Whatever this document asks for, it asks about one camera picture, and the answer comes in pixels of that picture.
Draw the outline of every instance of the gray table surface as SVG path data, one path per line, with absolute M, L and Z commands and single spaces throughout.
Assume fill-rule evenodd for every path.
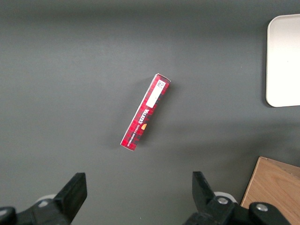
M 182 224 L 192 171 L 241 201 L 258 156 L 300 166 L 300 106 L 265 100 L 266 31 L 299 1 L 2 1 L 0 206 L 86 172 L 73 225 Z M 119 143 L 172 80 L 136 151 Z

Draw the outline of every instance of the cardboard box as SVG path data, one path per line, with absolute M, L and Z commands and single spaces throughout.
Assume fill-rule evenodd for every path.
M 170 80 L 161 74 L 156 74 L 144 96 L 135 116 L 133 117 L 122 141 L 121 145 L 134 151 L 139 142 L 151 115 L 161 97 L 169 87 Z

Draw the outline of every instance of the bolt head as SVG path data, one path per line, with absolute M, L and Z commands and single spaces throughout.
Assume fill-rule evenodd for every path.
M 0 211 L 0 217 L 4 216 L 8 211 L 7 210 L 1 210 Z
M 222 204 L 222 205 L 226 205 L 228 204 L 228 200 L 226 198 L 220 197 L 217 199 L 218 203 Z
M 42 208 L 42 207 L 45 207 L 45 206 L 47 206 L 47 205 L 48 205 L 48 202 L 45 201 L 45 200 L 43 200 L 43 201 L 41 201 L 40 204 L 38 204 L 38 207 L 39 207 L 39 208 Z
M 266 212 L 266 211 L 269 210 L 268 207 L 267 207 L 266 205 L 264 205 L 264 204 L 257 204 L 257 205 L 256 205 L 256 208 L 257 208 L 259 211 L 262 211 L 262 212 Z

